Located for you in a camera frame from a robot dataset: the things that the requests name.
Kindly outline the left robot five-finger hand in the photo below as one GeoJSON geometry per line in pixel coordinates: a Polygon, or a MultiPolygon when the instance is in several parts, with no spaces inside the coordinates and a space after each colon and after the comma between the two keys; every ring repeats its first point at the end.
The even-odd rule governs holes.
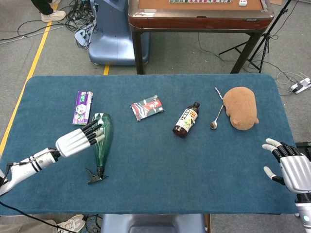
{"type": "Polygon", "coordinates": [[[103,124],[94,120],[82,128],[76,129],[57,139],[56,150],[62,157],[68,158],[105,139],[103,124]]]}

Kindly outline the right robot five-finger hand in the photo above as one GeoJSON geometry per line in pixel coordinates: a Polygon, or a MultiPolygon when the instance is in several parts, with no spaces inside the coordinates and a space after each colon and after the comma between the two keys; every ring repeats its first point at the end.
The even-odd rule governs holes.
{"type": "Polygon", "coordinates": [[[263,170],[269,179],[286,186],[292,193],[310,193],[311,162],[308,157],[286,143],[271,138],[265,139],[265,142],[262,148],[276,158],[282,172],[282,176],[278,176],[265,166],[263,170]]]}

